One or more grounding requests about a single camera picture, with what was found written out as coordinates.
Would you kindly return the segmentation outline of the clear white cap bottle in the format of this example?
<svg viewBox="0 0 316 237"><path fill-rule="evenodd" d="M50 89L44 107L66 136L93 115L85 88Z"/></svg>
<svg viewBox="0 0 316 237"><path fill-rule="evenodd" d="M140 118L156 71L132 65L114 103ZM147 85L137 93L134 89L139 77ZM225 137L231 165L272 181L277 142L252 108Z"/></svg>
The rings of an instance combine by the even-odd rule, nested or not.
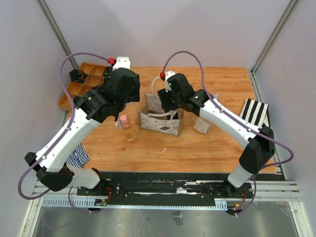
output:
<svg viewBox="0 0 316 237"><path fill-rule="evenodd" d="M213 123L201 117L194 118L193 128L201 134L208 135L210 133L212 125Z"/></svg>

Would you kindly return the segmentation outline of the pink cap peach bottle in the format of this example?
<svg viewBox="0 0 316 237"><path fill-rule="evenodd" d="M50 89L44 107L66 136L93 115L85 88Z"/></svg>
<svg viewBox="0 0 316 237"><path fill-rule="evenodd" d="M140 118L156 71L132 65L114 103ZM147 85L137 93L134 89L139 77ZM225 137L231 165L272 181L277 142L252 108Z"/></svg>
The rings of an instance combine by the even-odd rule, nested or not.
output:
<svg viewBox="0 0 316 237"><path fill-rule="evenodd" d="M121 115L116 122L116 126L123 131L128 142L132 142L134 140L132 124L127 115Z"/></svg>

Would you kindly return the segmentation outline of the printed canvas tote bag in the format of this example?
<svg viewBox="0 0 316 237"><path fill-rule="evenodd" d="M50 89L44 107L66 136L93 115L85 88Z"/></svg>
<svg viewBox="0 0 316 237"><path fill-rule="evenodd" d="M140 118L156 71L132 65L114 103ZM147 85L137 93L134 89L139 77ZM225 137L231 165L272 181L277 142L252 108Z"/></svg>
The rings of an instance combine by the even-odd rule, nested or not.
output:
<svg viewBox="0 0 316 237"><path fill-rule="evenodd" d="M184 116L183 109L175 110L179 118L167 120L166 115L161 107L158 94L154 92L154 84L160 78L155 78L151 84L152 93L145 93L145 106L138 112L139 128L146 131L157 132L165 135L179 137L182 129L182 119Z"/></svg>

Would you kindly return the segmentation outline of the black white striped cloth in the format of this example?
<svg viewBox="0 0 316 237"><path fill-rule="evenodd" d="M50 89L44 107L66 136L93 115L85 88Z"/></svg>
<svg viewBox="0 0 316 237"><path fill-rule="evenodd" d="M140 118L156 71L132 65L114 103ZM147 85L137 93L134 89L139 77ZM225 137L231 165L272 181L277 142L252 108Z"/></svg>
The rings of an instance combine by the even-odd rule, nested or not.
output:
<svg viewBox="0 0 316 237"><path fill-rule="evenodd" d="M262 127L263 125L270 127L270 105L253 99L246 99L239 117L246 122Z"/></svg>

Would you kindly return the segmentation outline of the blue white striped cloth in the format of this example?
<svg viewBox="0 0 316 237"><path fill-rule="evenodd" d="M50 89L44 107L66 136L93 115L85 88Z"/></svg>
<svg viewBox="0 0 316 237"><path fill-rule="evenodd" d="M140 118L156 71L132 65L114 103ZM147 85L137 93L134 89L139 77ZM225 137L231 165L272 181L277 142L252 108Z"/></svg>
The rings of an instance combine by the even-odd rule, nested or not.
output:
<svg viewBox="0 0 316 237"><path fill-rule="evenodd" d="M90 161L90 158L83 148L82 144L79 144L66 159L66 164L74 167L83 168L86 163Z"/></svg>

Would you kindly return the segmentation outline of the dark blue cap amber bottle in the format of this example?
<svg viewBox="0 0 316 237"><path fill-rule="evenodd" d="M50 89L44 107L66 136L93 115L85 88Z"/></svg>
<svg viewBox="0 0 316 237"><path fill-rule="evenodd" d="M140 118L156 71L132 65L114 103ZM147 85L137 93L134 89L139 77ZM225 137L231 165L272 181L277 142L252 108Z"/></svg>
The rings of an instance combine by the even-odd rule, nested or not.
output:
<svg viewBox="0 0 316 237"><path fill-rule="evenodd" d="M173 119L178 119L178 113L176 111L170 111L167 115L166 115L166 119L167 120L173 120Z"/></svg>

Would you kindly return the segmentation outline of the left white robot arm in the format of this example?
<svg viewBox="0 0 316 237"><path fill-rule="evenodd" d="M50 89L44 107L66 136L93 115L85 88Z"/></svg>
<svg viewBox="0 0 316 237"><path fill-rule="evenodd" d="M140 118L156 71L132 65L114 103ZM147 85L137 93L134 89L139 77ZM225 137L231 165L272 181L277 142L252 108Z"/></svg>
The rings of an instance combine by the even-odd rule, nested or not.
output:
<svg viewBox="0 0 316 237"><path fill-rule="evenodd" d="M96 169L67 165L66 160L108 117L117 121L127 103L140 100L139 75L131 71L130 64L128 57L118 57L105 83L70 99L71 117L67 123L45 147L25 156L39 181L51 191L67 186L85 187L97 196L105 191L106 183Z"/></svg>

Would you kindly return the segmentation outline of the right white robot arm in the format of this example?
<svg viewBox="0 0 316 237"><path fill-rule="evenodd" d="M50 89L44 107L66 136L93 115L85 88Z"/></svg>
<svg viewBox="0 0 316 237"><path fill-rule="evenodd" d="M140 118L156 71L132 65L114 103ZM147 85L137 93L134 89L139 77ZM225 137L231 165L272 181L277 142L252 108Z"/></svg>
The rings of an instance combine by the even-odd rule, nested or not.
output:
<svg viewBox="0 0 316 237"><path fill-rule="evenodd" d="M191 112L222 129L243 148L238 165L218 189L228 197L236 197L242 185L274 156L274 132L265 125L259 128L246 122L204 89L195 91L184 74L168 71L160 73L160 78L165 82L165 88L158 91L158 96L165 112L176 109Z"/></svg>

